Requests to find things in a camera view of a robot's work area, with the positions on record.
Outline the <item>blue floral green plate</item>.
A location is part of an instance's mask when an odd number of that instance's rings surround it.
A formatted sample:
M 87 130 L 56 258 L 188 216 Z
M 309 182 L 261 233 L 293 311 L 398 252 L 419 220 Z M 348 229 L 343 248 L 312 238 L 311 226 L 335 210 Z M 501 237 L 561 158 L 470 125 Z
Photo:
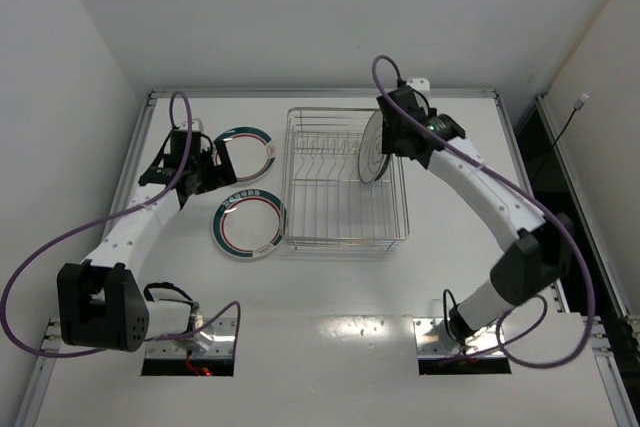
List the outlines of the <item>blue floral green plate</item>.
M 369 167 L 373 174 L 373 180 L 379 180 L 388 168 L 391 156 L 384 154 L 383 147 L 383 127 L 384 121 L 379 119 L 373 132 L 373 139 L 371 142 L 371 151 L 369 158 Z

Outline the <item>white plate with grey rim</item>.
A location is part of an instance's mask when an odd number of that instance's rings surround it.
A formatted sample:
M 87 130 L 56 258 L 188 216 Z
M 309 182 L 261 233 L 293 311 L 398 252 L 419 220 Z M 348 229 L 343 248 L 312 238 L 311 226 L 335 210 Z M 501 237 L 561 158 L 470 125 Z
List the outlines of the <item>white plate with grey rim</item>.
M 384 121 L 382 112 L 377 111 L 373 113 L 361 137 L 360 149 L 358 154 L 358 173 L 360 176 L 360 180 L 364 184 L 376 182 L 373 180 L 373 174 L 371 168 L 369 167 L 369 158 L 374 128 L 376 127 L 379 119 L 382 119 Z

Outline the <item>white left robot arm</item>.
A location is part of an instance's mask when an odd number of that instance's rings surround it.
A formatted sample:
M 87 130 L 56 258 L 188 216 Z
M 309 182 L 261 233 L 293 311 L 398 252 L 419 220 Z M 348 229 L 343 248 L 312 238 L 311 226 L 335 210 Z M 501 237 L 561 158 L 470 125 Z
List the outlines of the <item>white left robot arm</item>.
M 191 298 L 155 298 L 138 285 L 160 233 L 187 200 L 236 183 L 223 139 L 172 130 L 138 181 L 127 215 L 80 263 L 57 275 L 65 344 L 134 352 L 148 340 L 199 341 L 199 305 Z

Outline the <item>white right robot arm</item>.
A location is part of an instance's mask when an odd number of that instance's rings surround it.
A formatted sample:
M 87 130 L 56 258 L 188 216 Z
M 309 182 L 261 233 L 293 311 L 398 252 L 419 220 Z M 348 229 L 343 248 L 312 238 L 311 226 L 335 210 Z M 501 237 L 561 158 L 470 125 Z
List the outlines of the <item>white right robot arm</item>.
M 481 328 L 524 304 L 566 275 L 572 252 L 540 209 L 480 168 L 451 153 L 452 147 L 479 162 L 464 129 L 450 116 L 418 104 L 403 86 L 379 96 L 379 151 L 416 160 L 445 182 L 484 222 L 503 251 L 488 279 L 449 310 L 445 330 L 464 344 Z

